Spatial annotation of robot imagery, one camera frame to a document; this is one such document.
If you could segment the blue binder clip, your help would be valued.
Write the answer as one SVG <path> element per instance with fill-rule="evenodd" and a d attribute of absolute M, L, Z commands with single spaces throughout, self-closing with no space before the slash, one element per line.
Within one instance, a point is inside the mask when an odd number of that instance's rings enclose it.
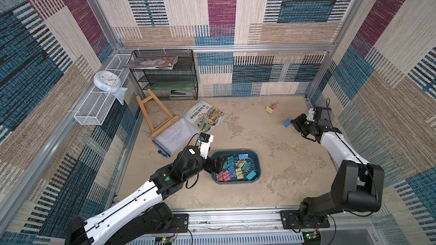
<path fill-rule="evenodd" d="M 239 159 L 248 159 L 248 158 L 249 158 L 249 155 L 248 155 L 248 154 L 239 154 L 239 155 L 238 155 L 238 158 L 239 158 Z"/>
<path fill-rule="evenodd" d="M 291 122 L 292 122 L 291 119 L 287 119 L 282 123 L 282 125 L 287 128 L 291 125 Z"/>
<path fill-rule="evenodd" d="M 235 169 L 230 169 L 229 173 L 230 173 L 231 178 L 236 178 L 237 177 L 237 173 L 236 173 Z"/>

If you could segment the teal binder clip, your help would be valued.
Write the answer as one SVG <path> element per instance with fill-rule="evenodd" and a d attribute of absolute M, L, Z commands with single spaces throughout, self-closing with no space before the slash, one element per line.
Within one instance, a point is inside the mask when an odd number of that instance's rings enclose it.
<path fill-rule="evenodd" d="M 230 168 L 230 167 L 233 167 L 234 165 L 235 165 L 234 157 L 233 156 L 229 156 L 228 160 L 227 160 L 227 167 Z"/>
<path fill-rule="evenodd" d="M 242 167 L 242 170 L 245 172 L 251 172 L 252 167 L 253 167 L 252 162 L 246 162 Z"/>

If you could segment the yellow binder clip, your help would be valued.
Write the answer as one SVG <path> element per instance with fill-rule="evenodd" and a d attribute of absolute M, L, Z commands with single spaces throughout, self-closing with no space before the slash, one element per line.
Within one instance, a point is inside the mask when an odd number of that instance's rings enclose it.
<path fill-rule="evenodd" d="M 236 173 L 237 180 L 243 180 L 244 179 L 244 171 L 243 171 L 242 168 L 237 168 L 235 173 Z"/>
<path fill-rule="evenodd" d="M 266 107 L 266 112 L 268 112 L 269 114 L 272 114 L 274 112 L 274 110 L 271 107 Z"/>

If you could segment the blue binder clip top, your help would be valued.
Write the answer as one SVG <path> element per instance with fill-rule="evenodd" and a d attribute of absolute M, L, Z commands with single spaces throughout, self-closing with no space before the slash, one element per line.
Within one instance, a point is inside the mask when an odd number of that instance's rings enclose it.
<path fill-rule="evenodd" d="M 239 154 L 239 155 L 238 155 L 238 158 L 239 158 L 239 159 L 248 159 L 248 158 L 249 158 L 249 155 L 248 155 L 248 154 Z"/>

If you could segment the yellow binder clip top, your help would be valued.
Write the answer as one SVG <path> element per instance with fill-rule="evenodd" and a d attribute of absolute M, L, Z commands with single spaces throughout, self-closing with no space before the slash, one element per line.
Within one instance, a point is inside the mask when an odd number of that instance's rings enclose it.
<path fill-rule="evenodd" d="M 272 114 L 274 112 L 274 110 L 271 107 L 266 107 L 266 112 L 268 112 L 269 114 Z"/>

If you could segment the teal binder clip lone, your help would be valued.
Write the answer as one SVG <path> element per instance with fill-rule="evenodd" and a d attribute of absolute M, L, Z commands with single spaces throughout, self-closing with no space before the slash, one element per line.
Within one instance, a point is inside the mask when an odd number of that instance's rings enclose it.
<path fill-rule="evenodd" d="M 256 171 L 252 170 L 250 173 L 247 174 L 246 178 L 247 180 L 253 180 L 257 176 Z"/>

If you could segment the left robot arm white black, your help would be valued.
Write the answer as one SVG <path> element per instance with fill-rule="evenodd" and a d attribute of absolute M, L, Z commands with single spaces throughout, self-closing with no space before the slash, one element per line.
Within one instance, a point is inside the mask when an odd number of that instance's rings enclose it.
<path fill-rule="evenodd" d="M 79 217 L 71 220 L 65 244 L 124 245 L 147 233 L 167 231 L 173 213 L 164 200 L 201 171 L 218 174 L 226 161 L 225 158 L 202 156 L 198 146 L 185 147 L 173 163 L 158 169 L 119 203 L 87 220 Z"/>

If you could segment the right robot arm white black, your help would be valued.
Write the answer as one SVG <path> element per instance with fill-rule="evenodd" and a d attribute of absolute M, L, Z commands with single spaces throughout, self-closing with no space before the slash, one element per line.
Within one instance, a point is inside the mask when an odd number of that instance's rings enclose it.
<path fill-rule="evenodd" d="M 324 147 L 337 170 L 330 192 L 306 197 L 300 203 L 296 219 L 302 226 L 322 224 L 328 215 L 344 211 L 364 217 L 365 212 L 370 216 L 380 210 L 384 184 L 381 166 L 362 158 L 328 120 L 308 120 L 303 113 L 291 124 L 303 138 L 313 136 L 311 141 Z"/>

